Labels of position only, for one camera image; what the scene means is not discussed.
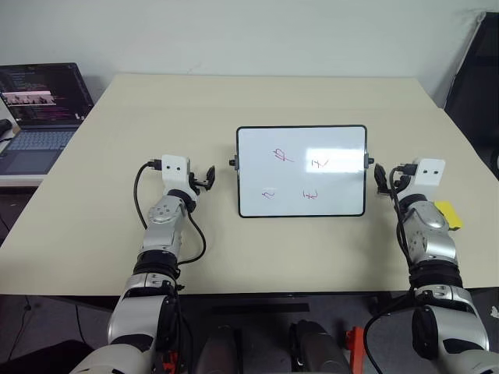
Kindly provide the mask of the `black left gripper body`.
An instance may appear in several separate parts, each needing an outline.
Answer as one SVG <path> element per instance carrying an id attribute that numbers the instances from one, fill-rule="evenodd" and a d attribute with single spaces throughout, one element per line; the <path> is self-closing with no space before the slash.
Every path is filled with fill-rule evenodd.
<path id="1" fill-rule="evenodd" d="M 197 196 L 201 193 L 201 189 L 208 190 L 207 180 L 197 179 L 193 172 L 189 173 L 189 186 Z"/>

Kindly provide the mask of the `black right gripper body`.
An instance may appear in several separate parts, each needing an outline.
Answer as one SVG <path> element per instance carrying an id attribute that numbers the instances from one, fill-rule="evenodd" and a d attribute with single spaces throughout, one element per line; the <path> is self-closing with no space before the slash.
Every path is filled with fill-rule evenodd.
<path id="1" fill-rule="evenodd" d="M 391 171 L 388 175 L 387 194 L 395 196 L 404 190 L 404 175 L 398 175 L 398 171 Z"/>

